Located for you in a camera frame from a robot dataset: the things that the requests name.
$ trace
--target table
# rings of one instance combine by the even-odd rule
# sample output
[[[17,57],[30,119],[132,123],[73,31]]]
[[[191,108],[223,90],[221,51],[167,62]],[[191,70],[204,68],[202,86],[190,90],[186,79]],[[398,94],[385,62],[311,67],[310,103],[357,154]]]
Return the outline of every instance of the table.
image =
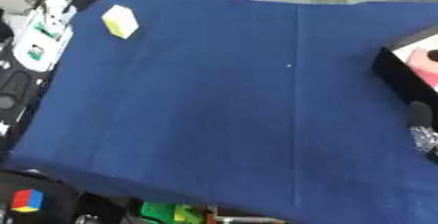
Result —
[[[113,4],[140,22],[128,40],[102,23]],[[435,222],[438,167],[371,71],[381,45],[435,23],[435,3],[101,0],[9,166],[302,223]]]

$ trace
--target green toy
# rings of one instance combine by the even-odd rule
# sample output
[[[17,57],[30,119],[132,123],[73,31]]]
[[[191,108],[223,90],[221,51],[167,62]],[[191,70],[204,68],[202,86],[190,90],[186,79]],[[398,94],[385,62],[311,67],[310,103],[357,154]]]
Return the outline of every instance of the green toy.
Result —
[[[145,202],[140,218],[153,224],[173,224],[175,207],[175,204]]]

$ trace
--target black box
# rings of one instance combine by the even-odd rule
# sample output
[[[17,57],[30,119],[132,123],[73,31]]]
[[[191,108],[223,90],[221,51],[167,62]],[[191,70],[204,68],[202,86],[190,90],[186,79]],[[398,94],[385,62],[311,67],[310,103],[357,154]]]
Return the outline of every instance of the black box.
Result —
[[[428,60],[423,53],[420,58],[413,57],[418,56],[417,49],[427,51]],[[433,50],[438,50],[438,25],[383,47],[372,68],[405,103],[419,101],[429,105],[433,110],[432,127],[438,131],[438,83],[435,82],[438,59],[430,54],[438,51]]]

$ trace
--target black case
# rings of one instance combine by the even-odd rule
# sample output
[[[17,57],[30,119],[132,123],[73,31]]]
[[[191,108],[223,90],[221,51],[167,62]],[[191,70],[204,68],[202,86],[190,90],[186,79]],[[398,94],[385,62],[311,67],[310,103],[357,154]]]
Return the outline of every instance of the black case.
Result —
[[[432,127],[438,131],[438,92],[392,53],[393,50],[435,34],[438,34],[438,25],[404,38],[393,45],[383,47],[372,68],[405,103],[419,101],[429,105],[433,110]]]

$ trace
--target yellow object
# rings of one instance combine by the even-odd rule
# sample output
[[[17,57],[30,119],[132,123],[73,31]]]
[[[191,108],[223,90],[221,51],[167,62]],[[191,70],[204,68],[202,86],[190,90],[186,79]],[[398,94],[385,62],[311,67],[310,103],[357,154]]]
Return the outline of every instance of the yellow object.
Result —
[[[13,211],[16,211],[16,212],[36,212],[38,210],[39,210],[38,208],[33,208],[30,206],[13,208]]]
[[[102,16],[109,32],[115,36],[127,39],[139,25],[132,10],[114,5]]]

